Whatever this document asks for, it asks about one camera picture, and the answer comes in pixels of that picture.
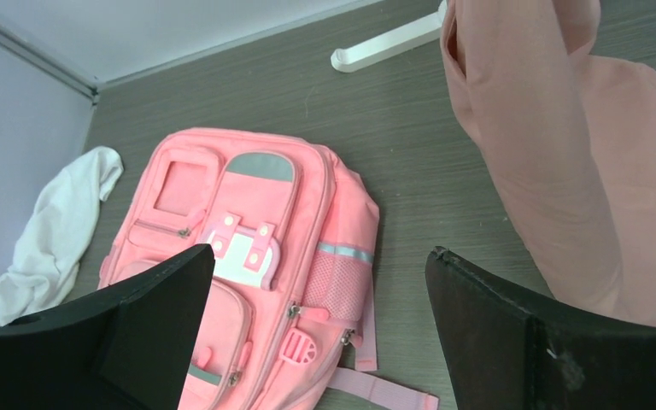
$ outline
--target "pink buckle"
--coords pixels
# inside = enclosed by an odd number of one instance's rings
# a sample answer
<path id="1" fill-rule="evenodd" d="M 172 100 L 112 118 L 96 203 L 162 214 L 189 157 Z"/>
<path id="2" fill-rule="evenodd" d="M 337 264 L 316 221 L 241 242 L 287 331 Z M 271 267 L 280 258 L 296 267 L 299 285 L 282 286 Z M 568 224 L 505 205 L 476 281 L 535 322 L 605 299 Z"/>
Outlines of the pink buckle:
<path id="1" fill-rule="evenodd" d="M 318 357 L 318 346 L 307 333 L 295 327 L 288 331 L 280 347 L 280 358 L 294 365 L 307 365 Z"/>
<path id="2" fill-rule="evenodd" d="M 226 212 L 222 219 L 218 220 L 214 228 L 214 236 L 211 241 L 213 253 L 215 258 L 222 259 L 225 257 L 225 252 L 230 248 L 232 236 L 235 235 L 237 226 L 240 225 L 242 218 Z"/>
<path id="3" fill-rule="evenodd" d="M 245 257 L 243 266 L 253 272 L 259 272 L 262 266 L 268 248 L 270 248 L 270 240 L 272 233 L 275 232 L 275 225 L 263 222 L 258 229 L 255 230 L 255 237 L 253 237 L 253 245 L 250 247 L 248 255 Z"/>

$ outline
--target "desk surface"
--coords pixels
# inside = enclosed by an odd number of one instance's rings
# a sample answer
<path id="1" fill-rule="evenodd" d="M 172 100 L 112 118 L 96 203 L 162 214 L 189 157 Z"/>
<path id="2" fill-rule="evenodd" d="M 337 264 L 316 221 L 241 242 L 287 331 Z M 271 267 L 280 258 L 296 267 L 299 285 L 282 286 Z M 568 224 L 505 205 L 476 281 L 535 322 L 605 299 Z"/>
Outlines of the desk surface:
<path id="1" fill-rule="evenodd" d="M 102 206 L 70 297 L 96 288 L 139 176 L 168 133 L 214 126 L 303 137 L 332 147 L 381 208 L 378 375 L 439 395 L 441 409 L 456 408 L 426 295 L 432 247 L 448 246 L 533 290 L 547 294 L 547 286 L 451 112 L 437 42 L 357 73 L 330 64 L 336 47 L 429 14 L 436 3 L 385 0 L 106 90 L 86 148 L 117 149 L 125 173 Z M 595 54 L 656 68 L 656 0 L 603 5 Z M 375 407 L 329 391 L 319 408 Z"/>

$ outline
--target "pink strap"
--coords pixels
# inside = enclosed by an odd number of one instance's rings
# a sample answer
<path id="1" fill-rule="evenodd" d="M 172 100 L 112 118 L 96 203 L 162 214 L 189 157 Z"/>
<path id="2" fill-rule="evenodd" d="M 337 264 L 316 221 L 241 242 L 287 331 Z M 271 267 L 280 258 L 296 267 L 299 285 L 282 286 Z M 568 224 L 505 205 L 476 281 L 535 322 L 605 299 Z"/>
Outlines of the pink strap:
<path id="1" fill-rule="evenodd" d="M 222 218 L 215 223 L 214 236 L 211 242 L 215 258 L 222 259 L 225 257 L 240 219 L 241 217 L 238 215 L 225 212 Z"/>
<path id="2" fill-rule="evenodd" d="M 262 262 L 267 255 L 267 249 L 270 248 L 270 240 L 272 234 L 275 232 L 275 225 L 266 222 L 258 226 L 255 230 L 255 237 L 253 238 L 253 245 L 250 247 L 248 255 L 245 257 L 245 268 L 259 272 Z"/>
<path id="3" fill-rule="evenodd" d="M 362 344 L 355 348 L 355 370 L 375 372 L 378 370 L 378 351 L 376 349 L 376 314 L 373 306 L 373 276 L 368 284 L 368 293 L 361 317 Z"/>
<path id="4" fill-rule="evenodd" d="M 338 367 L 328 387 L 364 398 L 389 410 L 437 410 L 439 399 L 371 374 Z"/>

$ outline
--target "reflective strip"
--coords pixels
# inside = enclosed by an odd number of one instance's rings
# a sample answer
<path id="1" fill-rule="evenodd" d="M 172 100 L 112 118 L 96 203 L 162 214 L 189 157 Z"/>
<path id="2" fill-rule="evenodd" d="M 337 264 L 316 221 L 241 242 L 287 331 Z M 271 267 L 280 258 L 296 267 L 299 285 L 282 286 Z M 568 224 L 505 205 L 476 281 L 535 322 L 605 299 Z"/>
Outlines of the reflective strip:
<path id="1" fill-rule="evenodd" d="M 373 255 L 362 250 L 349 248 L 348 246 L 333 246 L 328 243 L 319 243 L 318 250 L 327 254 L 347 256 L 348 258 L 358 259 L 365 263 L 373 263 Z"/>
<path id="2" fill-rule="evenodd" d="M 228 173 L 293 182 L 293 165 L 285 158 L 264 152 L 238 155 L 227 164 Z"/>
<path id="3" fill-rule="evenodd" d="M 191 376 L 193 376 L 195 378 L 199 378 L 203 382 L 207 382 L 207 383 L 210 383 L 210 384 L 215 385 L 215 386 L 219 386 L 220 381 L 222 380 L 222 376 L 220 376 L 219 374 L 213 374 L 213 373 L 210 373 L 210 372 L 205 372 L 203 369 L 201 369 L 201 368 L 199 368 L 195 365 L 192 365 L 192 364 L 190 364 L 190 368 L 187 369 L 187 372 Z"/>

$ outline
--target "white stand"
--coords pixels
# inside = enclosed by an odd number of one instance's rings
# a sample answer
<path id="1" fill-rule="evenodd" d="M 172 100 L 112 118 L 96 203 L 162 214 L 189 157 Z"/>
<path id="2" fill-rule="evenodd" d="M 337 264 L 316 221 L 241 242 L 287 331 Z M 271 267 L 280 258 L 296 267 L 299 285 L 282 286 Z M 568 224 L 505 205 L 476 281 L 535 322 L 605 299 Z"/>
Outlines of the white stand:
<path id="1" fill-rule="evenodd" d="M 445 14 L 446 0 L 442 0 L 436 13 L 421 17 L 348 49 L 336 49 L 331 56 L 331 64 L 338 71 L 352 73 L 436 40 L 441 35 Z"/>

